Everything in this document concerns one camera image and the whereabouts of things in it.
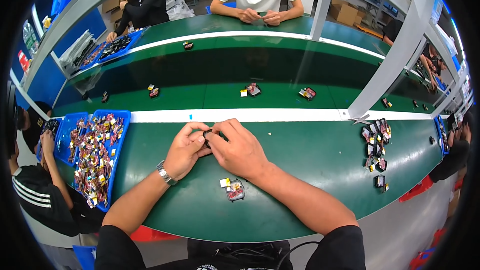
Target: black shirt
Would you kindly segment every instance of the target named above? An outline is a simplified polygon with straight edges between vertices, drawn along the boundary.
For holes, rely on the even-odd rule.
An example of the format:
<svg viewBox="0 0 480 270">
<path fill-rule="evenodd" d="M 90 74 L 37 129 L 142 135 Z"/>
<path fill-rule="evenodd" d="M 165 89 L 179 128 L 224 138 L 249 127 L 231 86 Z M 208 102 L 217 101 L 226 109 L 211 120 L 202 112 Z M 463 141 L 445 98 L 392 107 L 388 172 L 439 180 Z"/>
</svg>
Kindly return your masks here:
<svg viewBox="0 0 480 270">
<path fill-rule="evenodd" d="M 166 6 L 165 0 L 128 0 L 115 33 L 120 36 L 130 21 L 136 29 L 169 21 Z"/>
<path fill-rule="evenodd" d="M 36 105 L 46 114 L 51 111 L 50 105 L 43 101 L 35 101 Z M 30 117 L 30 127 L 27 130 L 23 130 L 21 133 L 23 135 L 23 139 L 28 146 L 28 149 L 33 154 L 35 152 L 35 146 L 39 143 L 40 140 L 40 133 L 42 132 L 43 125 L 45 120 L 32 108 L 29 107 L 27 109 L 28 116 Z"/>
<path fill-rule="evenodd" d="M 395 42 L 395 39 L 399 35 L 400 28 L 402 28 L 403 22 L 397 19 L 393 19 L 388 22 L 386 26 L 383 27 L 383 36 L 387 36 L 392 42 Z"/>
<path fill-rule="evenodd" d="M 33 219 L 63 235 L 78 235 L 78 225 L 60 189 L 40 164 L 22 166 L 11 177 L 21 207 Z"/>
<path fill-rule="evenodd" d="M 453 140 L 450 151 L 443 160 L 429 174 L 431 180 L 436 183 L 447 179 L 462 169 L 469 158 L 470 144 L 465 140 Z"/>
<path fill-rule="evenodd" d="M 205 256 L 173 261 L 150 267 L 156 270 L 239 270 L 276 269 L 277 264 L 243 264 L 241 261 L 220 257 Z M 135 243 L 121 229 L 105 225 L 100 229 L 95 269 L 145 269 L 142 255 Z M 365 252 L 360 227 L 348 225 L 339 227 L 327 234 L 311 255 L 305 270 L 364 270 Z"/>
</svg>

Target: green workbench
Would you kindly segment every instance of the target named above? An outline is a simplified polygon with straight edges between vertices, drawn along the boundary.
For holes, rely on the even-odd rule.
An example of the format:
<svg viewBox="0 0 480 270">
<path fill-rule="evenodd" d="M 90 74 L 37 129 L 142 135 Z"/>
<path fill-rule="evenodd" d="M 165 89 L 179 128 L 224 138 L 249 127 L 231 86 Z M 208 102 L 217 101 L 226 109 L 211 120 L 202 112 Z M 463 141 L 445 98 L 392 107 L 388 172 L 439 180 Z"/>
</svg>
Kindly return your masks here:
<svg viewBox="0 0 480 270">
<path fill-rule="evenodd" d="M 388 166 L 384 175 L 390 189 L 382 193 L 374 187 L 374 177 L 380 172 L 364 167 L 366 144 L 361 126 L 351 124 L 243 123 L 260 141 L 271 162 L 331 193 L 357 219 L 408 192 L 442 159 L 440 147 L 429 141 L 430 136 L 436 136 L 433 121 L 389 121 L 392 139 L 386 147 Z M 118 161 L 113 202 L 155 170 L 183 125 L 130 124 Z M 61 161 L 57 164 L 63 179 L 72 183 L 74 169 Z M 255 165 L 246 161 L 246 166 Z M 237 178 L 221 168 L 213 155 L 199 159 L 192 171 L 163 195 L 143 224 L 183 237 L 226 242 L 273 241 L 314 234 L 285 206 L 240 177 L 245 198 L 232 203 L 219 185 L 219 179 L 226 177 Z"/>
<path fill-rule="evenodd" d="M 203 15 L 163 23 L 147 30 L 137 48 L 171 38 L 228 31 L 309 34 L 312 19 L 300 17 L 278 27 L 248 25 L 230 17 Z M 382 55 L 389 46 L 343 25 L 326 22 L 322 38 L 341 41 Z M 178 40 L 145 48 L 93 67 L 69 80 L 54 116 L 97 109 L 157 111 L 225 108 L 344 109 L 355 100 L 381 58 L 351 48 L 307 39 L 271 36 L 223 36 L 195 39 L 184 51 Z M 240 89 L 256 81 L 262 94 L 240 98 Z M 160 87 L 148 96 L 147 87 Z M 312 101 L 298 95 L 317 92 Z M 401 73 L 388 91 L 388 111 L 431 113 L 438 95 Z M 110 98 L 101 103 L 102 94 Z M 82 100 L 87 92 L 89 100 Z M 415 108 L 416 99 L 419 108 Z M 425 111 L 422 105 L 429 107 Z M 372 110 L 387 111 L 379 100 Z M 428 175 L 441 159 L 432 120 L 389 121 L 392 142 L 386 147 L 385 173 L 390 190 L 374 187 L 365 167 L 361 124 L 350 121 L 243 123 L 260 141 L 270 161 L 292 175 L 333 194 L 363 218 L 395 201 Z M 118 160 L 112 202 L 154 171 L 184 123 L 131 123 Z M 57 161 L 62 177 L 73 182 L 74 169 Z M 260 242 L 313 234 L 278 201 L 242 178 L 244 200 L 231 203 L 219 179 L 235 176 L 213 156 L 201 158 L 189 175 L 160 199 L 144 225 L 184 237 L 211 241 Z"/>
</svg>

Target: wristwatch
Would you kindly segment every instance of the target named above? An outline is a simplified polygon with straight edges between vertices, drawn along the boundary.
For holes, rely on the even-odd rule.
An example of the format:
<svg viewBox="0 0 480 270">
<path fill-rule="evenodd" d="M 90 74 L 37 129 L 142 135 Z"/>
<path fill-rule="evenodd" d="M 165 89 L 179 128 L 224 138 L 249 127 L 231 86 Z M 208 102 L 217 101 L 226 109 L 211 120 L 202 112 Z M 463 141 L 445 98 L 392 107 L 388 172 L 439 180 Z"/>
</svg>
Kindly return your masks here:
<svg viewBox="0 0 480 270">
<path fill-rule="evenodd" d="M 165 168 L 163 168 L 163 162 L 165 162 L 165 160 L 161 161 L 158 163 L 158 165 L 156 166 L 156 169 L 158 170 L 158 173 L 160 174 L 160 176 L 165 180 L 165 183 L 167 183 L 169 186 L 174 186 L 177 184 L 177 181 L 175 179 L 173 179 L 168 173 L 167 171 L 165 170 Z"/>
</svg>

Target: hand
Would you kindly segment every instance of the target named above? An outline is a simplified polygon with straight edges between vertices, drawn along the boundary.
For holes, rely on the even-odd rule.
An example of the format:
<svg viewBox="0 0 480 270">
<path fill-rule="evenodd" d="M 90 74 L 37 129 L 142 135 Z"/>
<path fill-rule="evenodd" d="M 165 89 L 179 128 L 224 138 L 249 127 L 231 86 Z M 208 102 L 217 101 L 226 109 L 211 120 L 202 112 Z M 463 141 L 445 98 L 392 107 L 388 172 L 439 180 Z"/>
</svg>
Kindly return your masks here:
<svg viewBox="0 0 480 270">
<path fill-rule="evenodd" d="M 266 15 L 261 17 L 263 21 L 268 25 L 279 26 L 282 22 L 282 16 L 279 12 L 268 11 Z"/>
<path fill-rule="evenodd" d="M 257 138 L 238 122 L 229 119 L 213 125 L 213 133 L 206 138 L 212 153 L 225 170 L 251 180 L 262 173 L 268 165 L 268 159 Z M 221 131 L 228 142 L 218 135 Z"/>
<path fill-rule="evenodd" d="M 241 11 L 238 15 L 238 19 L 240 19 L 242 22 L 245 23 L 252 23 L 254 21 L 257 21 L 261 19 L 262 17 L 257 14 L 257 11 L 248 8 L 243 11 Z"/>
<path fill-rule="evenodd" d="M 17 142 L 15 142 L 15 153 L 13 153 L 11 156 L 10 156 L 10 160 L 12 161 L 16 161 L 18 159 L 18 155 L 20 154 L 20 151 L 18 150 L 18 144 Z"/>
<path fill-rule="evenodd" d="M 43 154 L 53 154 L 55 141 L 53 140 L 53 133 L 51 130 L 45 130 L 45 132 L 40 136 L 40 143 L 42 144 Z"/>
<path fill-rule="evenodd" d="M 127 3 L 128 3 L 128 1 L 126 1 L 126 0 L 125 0 L 125 1 L 121 1 L 121 2 L 120 2 L 120 5 L 119 5 L 119 6 L 120 6 L 120 9 L 123 10 L 123 9 L 125 8 L 125 5 L 126 5 Z"/>
<path fill-rule="evenodd" d="M 174 180 L 181 180 L 190 172 L 198 158 L 212 153 L 205 145 L 203 136 L 203 132 L 208 129 L 207 124 L 189 122 L 175 136 L 163 163 L 165 171 Z"/>
<path fill-rule="evenodd" d="M 112 31 L 111 33 L 108 34 L 108 36 L 106 37 L 106 43 L 112 43 L 113 40 L 115 40 L 117 38 L 117 33 Z"/>
</svg>

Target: fluorescent light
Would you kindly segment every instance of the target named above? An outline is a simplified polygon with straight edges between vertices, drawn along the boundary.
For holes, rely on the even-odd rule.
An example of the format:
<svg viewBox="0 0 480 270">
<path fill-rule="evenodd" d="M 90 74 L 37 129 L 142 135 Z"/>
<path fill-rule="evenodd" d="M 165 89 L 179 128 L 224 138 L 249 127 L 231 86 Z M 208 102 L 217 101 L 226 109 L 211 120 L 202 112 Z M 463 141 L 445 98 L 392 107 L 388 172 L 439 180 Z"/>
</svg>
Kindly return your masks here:
<svg viewBox="0 0 480 270">
<path fill-rule="evenodd" d="M 455 29 L 456 36 L 458 38 L 458 43 L 460 44 L 460 50 L 462 51 L 462 57 L 465 60 L 466 57 L 465 57 L 465 52 L 463 51 L 463 44 L 462 44 L 462 39 L 460 39 L 459 30 L 457 29 L 457 26 L 455 25 L 455 21 L 453 20 L 453 18 L 451 18 L 451 20 L 452 20 L 453 28 Z"/>
</svg>

